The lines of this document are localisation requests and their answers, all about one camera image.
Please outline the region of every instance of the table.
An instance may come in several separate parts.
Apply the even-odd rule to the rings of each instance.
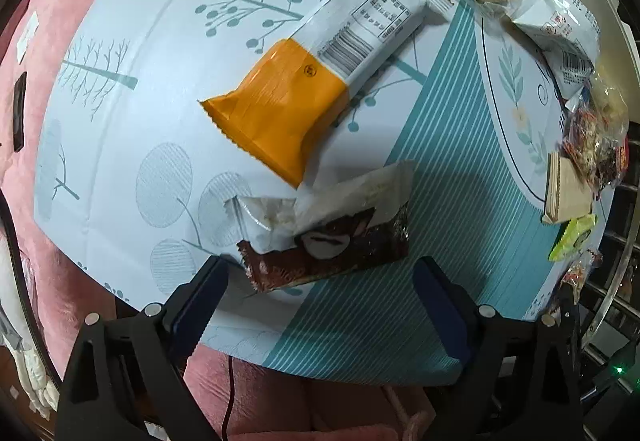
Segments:
[[[317,1],[96,0],[40,142],[34,218],[52,241],[138,309],[164,301],[208,255],[237,256],[222,202],[294,191],[196,100],[236,87]],[[468,0],[453,4],[354,98],[302,187],[414,160],[410,256],[263,295],[235,269],[202,342],[303,376],[434,385],[457,367],[412,289],[415,259],[431,255],[506,316],[535,317],[545,304],[562,269],[546,259],[558,228],[540,223],[562,100],[527,39]]]

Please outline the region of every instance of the black cord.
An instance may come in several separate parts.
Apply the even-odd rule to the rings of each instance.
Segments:
[[[236,384],[234,382],[234,358],[229,359],[229,404],[226,406],[225,418],[222,420],[222,441],[228,441],[226,437],[226,428],[229,426],[231,411],[234,409],[234,401],[236,400]]]

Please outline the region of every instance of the bare tree illustration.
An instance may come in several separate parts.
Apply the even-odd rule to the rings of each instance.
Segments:
[[[62,173],[58,174],[62,164]],[[38,213],[43,220],[51,218],[52,202],[62,188],[76,201],[80,198],[66,185],[66,157],[62,147],[62,126],[59,119],[47,121],[38,148],[38,164],[34,184],[34,197]]]
[[[71,91],[71,103],[79,100],[90,110],[92,121],[116,84],[131,90],[138,85],[137,78],[120,73],[128,51],[126,40],[105,44],[91,39],[85,43],[82,37],[66,50],[58,81]]]

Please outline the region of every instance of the white snack package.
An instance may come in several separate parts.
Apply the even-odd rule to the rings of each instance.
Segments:
[[[600,27],[580,0],[516,0],[508,17],[542,49],[560,93],[580,93],[600,55]]]
[[[296,247],[295,237],[336,218],[375,208],[366,229],[391,221],[411,195],[414,164],[398,162],[297,199],[236,196],[225,202],[256,253]]]
[[[291,38],[349,87],[354,96],[422,23],[426,10],[445,14],[450,0],[327,0]]]

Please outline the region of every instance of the oval tree illustration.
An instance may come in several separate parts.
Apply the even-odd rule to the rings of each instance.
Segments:
[[[213,177],[200,196],[198,221],[202,235],[214,246],[224,247],[241,239],[234,215],[227,215],[225,201],[235,196],[250,196],[249,183],[236,172]]]
[[[191,197],[193,171],[187,153],[175,143],[156,146],[140,164],[136,202],[145,222],[155,228],[172,225]]]
[[[156,287],[165,295],[191,281],[197,271],[189,249],[174,239],[164,239],[156,244],[149,265]]]
[[[34,197],[38,215],[48,221],[51,218],[53,199],[62,188],[78,201],[79,196],[66,185],[66,157],[62,147],[62,126],[59,119],[51,119],[44,125],[38,147],[38,164],[34,183]]]

